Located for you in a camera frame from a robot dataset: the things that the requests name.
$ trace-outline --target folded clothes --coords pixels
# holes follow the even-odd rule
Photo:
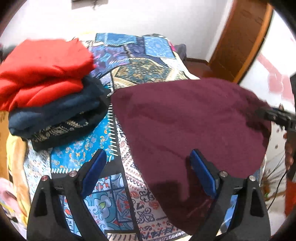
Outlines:
[[[197,148],[218,170],[246,178],[260,168],[271,123],[256,117],[268,106],[228,81],[205,78],[121,88],[115,116],[133,160],[170,222],[193,234],[212,203],[188,156]]]
[[[79,92],[93,69],[93,56],[78,39],[25,40],[1,64],[0,110],[40,107]]]
[[[30,138],[35,132],[68,120],[82,111],[99,106],[98,97],[106,89],[99,79],[89,75],[82,79],[82,91],[59,98],[42,107],[15,109],[9,113],[9,131],[12,135]]]
[[[110,99],[106,98],[107,93],[109,90],[100,98],[98,108],[80,113],[67,121],[48,126],[35,133],[29,138],[32,141],[33,149],[40,151],[66,145],[91,132],[107,114],[110,104]]]

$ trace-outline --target red cloth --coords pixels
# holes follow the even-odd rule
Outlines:
[[[267,103],[220,79],[122,88],[112,103],[143,179],[171,223],[188,234],[212,202],[190,168],[190,152],[198,148],[219,170],[246,178],[260,168],[269,142],[270,121],[255,115]]]
[[[285,214],[288,216],[296,205],[296,183],[287,178]]]
[[[79,92],[93,69],[93,56],[78,39],[25,40],[0,66],[0,110],[40,107]]]

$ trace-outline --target metal screw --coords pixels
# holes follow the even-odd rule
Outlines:
[[[71,172],[69,172],[69,176],[70,177],[74,177],[76,175],[77,175],[77,171],[71,171]]]
[[[250,179],[252,182],[256,181],[256,178],[255,178],[254,176],[249,176],[249,179]]]
[[[220,174],[221,177],[227,177],[228,176],[228,173],[225,172],[225,171],[221,171],[221,172],[219,172],[219,174]]]
[[[44,175],[41,177],[41,181],[46,181],[48,179],[48,176],[47,175]]]

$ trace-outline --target patterned fabric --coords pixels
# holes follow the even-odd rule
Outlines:
[[[159,38],[164,38],[169,42],[169,40],[166,38],[166,36],[161,35],[161,34],[146,34],[146,35],[143,35],[143,37],[159,37]]]
[[[144,36],[145,51],[154,57],[175,58],[168,41],[164,38]]]
[[[136,36],[126,34],[101,33],[96,34],[96,41],[103,42],[106,45],[119,46],[136,42]]]
[[[170,69],[178,69],[180,71],[186,71],[185,65],[179,62],[177,59],[160,58]]]
[[[15,212],[4,200],[0,198],[0,208],[3,209],[6,216],[9,218],[12,225],[16,230],[26,239],[27,238],[27,227],[22,222],[22,218],[19,213]]]
[[[65,196],[60,198],[71,232],[80,235]],[[99,179],[92,194],[84,202],[103,232],[133,229],[121,173]]]
[[[163,65],[164,67],[168,67],[161,58],[153,57],[145,53],[145,43],[143,37],[137,37],[136,43],[124,45],[124,48],[130,57],[148,58]]]
[[[168,40],[168,44],[169,44],[170,48],[172,49],[172,51],[176,52],[176,49],[170,40]]]
[[[129,58],[130,64],[111,71],[115,89],[143,84],[188,79],[184,72],[169,69],[147,58]]]
[[[83,44],[93,53],[97,65],[92,75],[102,76],[100,79],[102,84],[107,85],[111,91],[113,87],[188,79],[186,69],[178,64],[170,66],[167,64],[171,63],[167,61],[168,58],[179,61],[174,57],[172,50],[168,49],[172,46],[169,46],[167,39],[158,34],[154,36],[163,39],[158,42],[162,47],[156,49],[159,52],[155,54],[156,56],[147,55],[143,37],[97,34],[96,40],[84,41]],[[123,66],[126,67],[125,70],[119,71]],[[78,170],[84,162],[91,159],[98,148],[102,148],[106,150],[108,160],[111,161],[106,164],[106,167],[108,164],[112,166],[119,163],[120,168],[119,166],[117,168],[120,171],[110,170],[111,173],[107,175],[111,174],[111,176],[99,179],[93,193],[85,199],[85,203],[107,238],[113,241],[131,241],[141,236],[143,240],[164,241],[187,236],[182,230],[169,223],[159,203],[141,178],[133,163],[124,134],[111,132],[111,130],[119,130],[119,126],[112,129],[113,125],[110,123],[113,119],[112,106],[110,106],[107,116],[93,132],[69,145],[54,148],[51,153],[51,172],[65,173],[71,169]],[[119,153],[116,154],[115,150],[118,150],[121,156],[117,155]],[[50,176],[49,157],[46,160],[48,160],[48,167],[39,168],[38,178],[28,180],[35,183],[36,187],[42,175]],[[29,168],[34,169],[40,164],[33,166]],[[32,198],[36,187],[33,190],[30,187]],[[61,196],[61,203],[71,231],[79,235],[64,196]]]
[[[84,113],[78,114],[71,119],[56,125],[48,126],[35,133],[30,140],[33,142],[42,142],[51,136],[59,136],[76,130],[77,128],[88,126],[88,121],[84,118]]]
[[[102,78],[100,78],[100,81],[102,82],[102,84],[104,86],[106,84],[109,84],[110,82],[112,82],[111,73],[108,73],[108,74],[104,75]]]
[[[114,159],[108,141],[108,115],[98,126],[87,136],[82,137],[68,145],[55,147],[51,153],[52,172],[70,172],[79,168],[89,161],[98,149],[104,149],[107,153],[107,160]]]
[[[99,45],[90,47],[89,51],[94,56],[96,68],[91,72],[94,77],[100,77],[114,67],[129,63],[124,47],[111,47]]]
[[[33,200],[40,178],[43,175],[51,177],[50,152],[51,149],[36,152],[33,150],[31,141],[28,141],[24,170],[29,186],[31,201]]]
[[[126,136],[119,124],[116,125],[122,163],[125,168],[126,179],[130,187],[137,223],[143,240],[161,241],[181,238],[187,234],[173,226],[159,203],[145,184],[139,170],[136,168]]]

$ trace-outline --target bed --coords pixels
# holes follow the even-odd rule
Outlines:
[[[162,35],[98,33],[86,34],[79,39],[93,53],[96,68],[91,74],[99,78],[111,94],[118,88],[143,83],[199,79],[188,72],[172,43]],[[173,241],[188,236],[169,222],[141,177],[120,123],[112,112],[111,104],[105,118],[91,133],[67,145],[37,153],[28,142],[23,168],[29,199],[32,201],[43,175],[57,178],[79,170],[102,148],[107,153],[107,164],[85,204],[108,239]],[[71,232],[79,235],[67,200],[60,196],[60,201]],[[233,197],[225,229],[235,203],[236,197]],[[6,213],[13,216],[11,212],[6,209]],[[26,224],[20,220],[18,226],[23,230]]]

